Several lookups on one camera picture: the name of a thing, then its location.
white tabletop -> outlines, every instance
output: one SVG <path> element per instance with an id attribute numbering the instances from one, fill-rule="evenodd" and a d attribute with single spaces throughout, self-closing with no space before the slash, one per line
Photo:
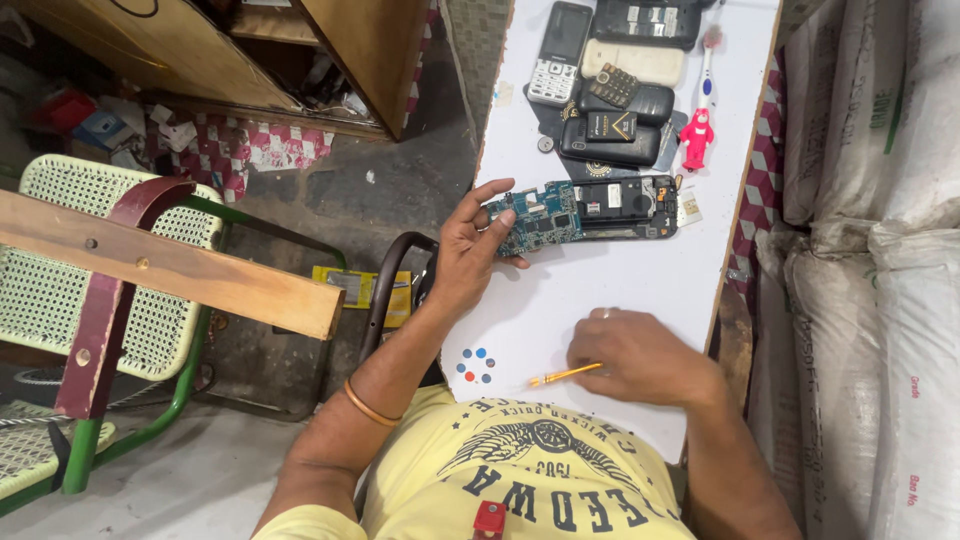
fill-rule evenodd
<path id="1" fill-rule="evenodd" d="M 595 7 L 589 0 L 572 0 Z M 515 0 L 505 36 L 476 184 L 515 178 L 515 191 L 569 176 L 556 153 L 537 149 L 538 120 L 523 95 L 529 83 L 553 2 Z M 726 268 L 733 219 L 746 175 L 754 124 L 762 103 L 764 74 L 772 52 L 779 0 L 728 0 L 704 12 L 723 30 L 713 55 L 710 123 L 714 143 L 707 168 L 685 171 L 704 219 L 664 240 L 581 242 L 528 254 L 533 264 L 517 271 L 497 265 L 480 305 L 460 321 L 444 343 L 442 366 L 457 401 L 515 398 L 556 404 L 596 415 L 633 431 L 669 462 L 678 462 L 686 419 L 679 409 L 623 404 L 589 394 L 570 382 L 526 389 L 532 377 L 566 369 L 565 353 L 577 321 L 594 307 L 648 311 L 690 347 L 704 350 Z M 675 110 L 693 113 L 703 49 L 686 55 L 675 88 Z M 485 357 L 479 358 L 478 349 Z M 471 351 L 470 358 L 462 354 Z M 493 367 L 486 359 L 493 358 Z M 472 382 L 456 367 L 463 363 Z M 490 382 L 482 382 L 490 375 Z"/>

toothbrush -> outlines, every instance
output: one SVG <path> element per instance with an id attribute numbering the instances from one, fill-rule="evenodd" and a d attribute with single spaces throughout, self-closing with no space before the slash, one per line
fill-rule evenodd
<path id="1" fill-rule="evenodd" d="M 713 73 L 710 63 L 713 49 L 720 45 L 723 33 L 720 25 L 713 24 L 704 33 L 704 67 L 700 72 L 700 87 L 697 90 L 697 110 L 685 128 L 680 130 L 680 141 L 686 147 L 684 167 L 693 172 L 704 168 L 704 153 L 713 142 L 713 129 L 710 127 L 710 95 L 713 93 Z"/>

hand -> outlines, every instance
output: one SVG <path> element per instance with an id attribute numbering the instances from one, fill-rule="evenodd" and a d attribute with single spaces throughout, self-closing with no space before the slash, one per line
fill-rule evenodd
<path id="1" fill-rule="evenodd" d="M 604 369 L 574 380 L 589 392 L 624 402 L 690 409 L 726 396 L 716 362 L 687 347 L 650 313 L 591 311 L 577 323 L 566 361 L 571 368 L 603 362 Z"/>
<path id="2" fill-rule="evenodd" d="M 502 212 L 493 223 L 481 205 L 494 195 L 509 191 L 514 179 L 494 180 L 473 189 L 464 197 L 440 230 L 437 279 L 428 300 L 460 317 L 480 302 L 490 283 L 495 260 L 526 269 L 523 257 L 497 258 L 496 249 L 510 233 L 516 214 Z"/>

yellow t-shirt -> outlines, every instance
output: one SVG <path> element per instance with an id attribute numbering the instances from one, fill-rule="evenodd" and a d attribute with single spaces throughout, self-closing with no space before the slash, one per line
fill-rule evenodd
<path id="1" fill-rule="evenodd" d="M 417 391 L 368 482 L 361 525 L 307 504 L 254 540 L 469 539 L 483 501 L 506 504 L 511 540 L 693 538 L 663 460 L 636 437 L 553 405 L 458 404 L 443 385 Z"/>

phone battery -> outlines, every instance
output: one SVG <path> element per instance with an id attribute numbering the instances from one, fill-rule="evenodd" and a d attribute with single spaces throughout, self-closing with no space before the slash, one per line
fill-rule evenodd
<path id="1" fill-rule="evenodd" d="M 588 142 L 634 142 L 635 112 L 588 112 Z"/>

